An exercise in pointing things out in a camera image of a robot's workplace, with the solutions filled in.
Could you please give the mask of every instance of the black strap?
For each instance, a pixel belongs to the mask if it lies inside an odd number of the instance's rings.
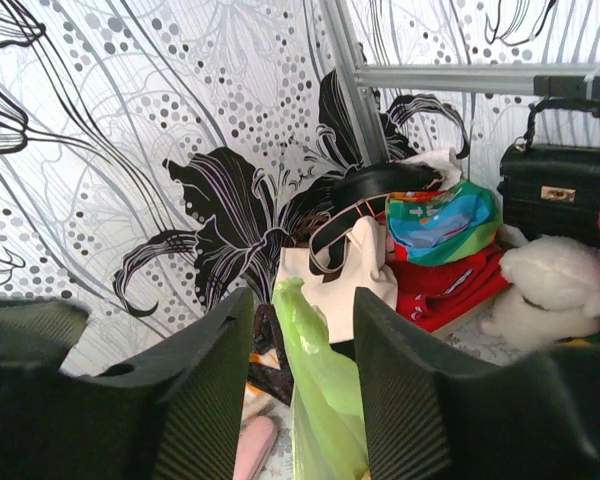
[[[544,110],[571,110],[591,113],[595,118],[600,118],[600,102],[595,100],[549,98],[537,105],[531,105],[529,109],[527,132],[523,136],[524,150],[528,150],[533,143],[533,137],[536,134],[536,115]]]
[[[386,199],[387,194],[360,200],[318,228],[309,240],[311,273],[324,275],[339,271],[344,265],[347,254],[347,233],[351,231],[358,219],[365,216],[377,217],[384,213]],[[329,249],[328,265],[320,263],[318,259],[318,254],[325,248]]]

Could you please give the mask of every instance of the wallpaper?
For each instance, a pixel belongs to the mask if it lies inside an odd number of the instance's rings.
[[[0,0],[0,298],[92,310],[69,373],[238,285],[269,302],[282,242],[360,167],[315,0]]]
[[[347,0],[367,61],[379,65],[591,63],[600,65],[600,0]],[[499,161],[524,134],[539,98],[384,89],[380,109],[414,150],[454,146],[472,181],[495,188]],[[405,111],[440,102],[457,116]],[[600,146],[600,121],[581,113],[538,116],[538,142]]]

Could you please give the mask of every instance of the plastic bag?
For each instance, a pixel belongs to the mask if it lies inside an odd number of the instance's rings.
[[[358,368],[331,349],[326,322],[305,300],[302,285],[291,278],[273,293],[295,380],[293,478],[360,480],[369,460]]]

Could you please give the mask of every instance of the black flower pattern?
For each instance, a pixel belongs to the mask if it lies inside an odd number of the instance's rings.
[[[44,35],[39,23],[20,2],[0,0],[0,48],[9,45],[28,47]]]
[[[322,162],[329,171],[282,206],[278,199],[283,189],[298,187],[297,182],[289,181],[291,171],[283,164],[279,164],[277,176],[267,174],[227,147],[196,154],[187,165],[163,161],[171,179],[182,185],[187,215],[203,227],[195,232],[160,232],[124,257],[115,275],[114,290],[130,313],[147,316],[158,308],[157,303],[145,309],[131,305],[126,290],[135,272],[154,258],[170,253],[189,255],[197,300],[206,309],[213,308],[239,278],[261,302],[270,302],[280,249],[287,236],[305,217],[328,213],[333,183],[362,167],[335,71],[321,81],[319,107],[318,147],[305,148],[305,161]],[[458,158],[469,154],[462,118],[453,106],[434,95],[403,95],[387,112],[379,114],[393,158],[418,153],[399,130],[418,113],[439,113],[454,122],[463,138]]]

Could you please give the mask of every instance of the white plush toy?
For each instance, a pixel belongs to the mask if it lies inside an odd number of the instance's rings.
[[[600,331],[600,259],[564,237],[542,237],[500,260],[512,286],[495,301],[482,331],[529,352]]]

